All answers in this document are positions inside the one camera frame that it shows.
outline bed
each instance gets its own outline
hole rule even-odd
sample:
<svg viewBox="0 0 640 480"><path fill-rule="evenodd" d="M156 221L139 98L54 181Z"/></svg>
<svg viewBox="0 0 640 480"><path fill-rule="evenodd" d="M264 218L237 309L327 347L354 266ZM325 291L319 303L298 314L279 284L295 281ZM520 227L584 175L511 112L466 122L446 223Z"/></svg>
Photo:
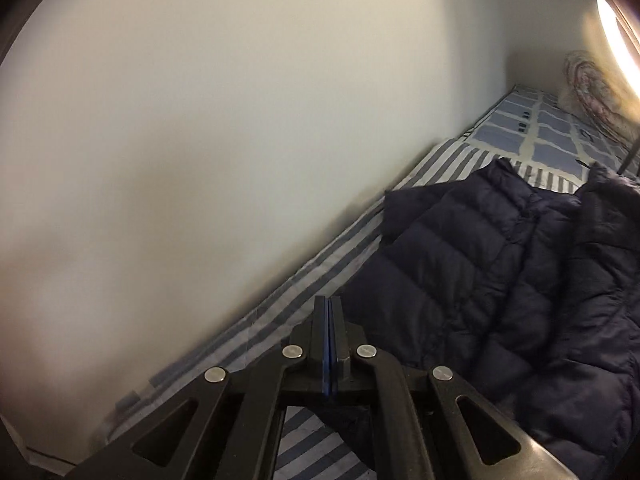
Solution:
<svg viewBox="0 0 640 480"><path fill-rule="evenodd" d="M434 146L396 189L462 180L500 156L532 186L572 193L593 160L615 169L625 150L559 110L552 95L516 86L461 137ZM121 399L100 428L99 443L127 431L209 367L233 372L279 344L311 313L316 294L333 294L376 251L381 220L382 199L249 314ZM374 477L309 410L287 410L276 480Z"/></svg>

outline bright light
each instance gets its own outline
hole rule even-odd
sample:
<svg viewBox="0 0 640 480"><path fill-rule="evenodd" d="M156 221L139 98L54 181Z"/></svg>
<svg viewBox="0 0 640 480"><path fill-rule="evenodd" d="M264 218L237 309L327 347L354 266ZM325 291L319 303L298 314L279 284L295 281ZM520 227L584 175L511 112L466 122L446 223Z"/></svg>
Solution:
<svg viewBox="0 0 640 480"><path fill-rule="evenodd" d="M631 88L640 97L640 68L636 65L635 60L631 57L622 33L618 28L618 18L616 13L606 2L606 0L598 0L598 11L600 12L600 20L604 34L609 41L609 46L616 57L616 61L625 75L626 80Z"/></svg>

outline navy puffer jacket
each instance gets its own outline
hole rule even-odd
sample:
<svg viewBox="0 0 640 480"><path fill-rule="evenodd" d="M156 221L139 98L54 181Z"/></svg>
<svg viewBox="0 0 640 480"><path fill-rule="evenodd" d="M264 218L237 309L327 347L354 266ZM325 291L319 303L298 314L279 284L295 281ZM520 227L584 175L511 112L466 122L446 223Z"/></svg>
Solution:
<svg viewBox="0 0 640 480"><path fill-rule="evenodd" d="M497 160L388 193L382 231L339 291L346 319L460 373L582 480L609 476L640 428L639 187L594 166L557 194ZM358 412L319 415L366 448Z"/></svg>

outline white wall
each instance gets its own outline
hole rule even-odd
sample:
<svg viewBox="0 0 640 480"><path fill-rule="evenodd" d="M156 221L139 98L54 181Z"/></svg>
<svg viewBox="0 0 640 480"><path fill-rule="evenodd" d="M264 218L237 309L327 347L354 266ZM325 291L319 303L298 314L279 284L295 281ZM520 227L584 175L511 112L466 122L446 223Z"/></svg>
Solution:
<svg viewBox="0 0 640 480"><path fill-rule="evenodd" d="M592 47L588 25L596 22L596 0L499 0L507 47L508 84L559 93L562 64L570 50Z"/></svg>
<svg viewBox="0 0 640 480"><path fill-rule="evenodd" d="M506 59L497 0L46 0L0 67L0 410L80 460Z"/></svg>

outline black metal bracket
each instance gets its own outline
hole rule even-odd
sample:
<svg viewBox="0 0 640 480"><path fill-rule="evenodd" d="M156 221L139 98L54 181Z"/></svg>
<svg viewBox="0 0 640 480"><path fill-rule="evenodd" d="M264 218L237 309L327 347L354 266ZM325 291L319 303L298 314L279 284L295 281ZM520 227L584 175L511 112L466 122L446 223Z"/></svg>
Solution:
<svg viewBox="0 0 640 480"><path fill-rule="evenodd" d="M370 409L380 480L575 479L457 374L401 366L322 296L286 346L210 368L65 478L268 480L287 406L349 405Z"/></svg>

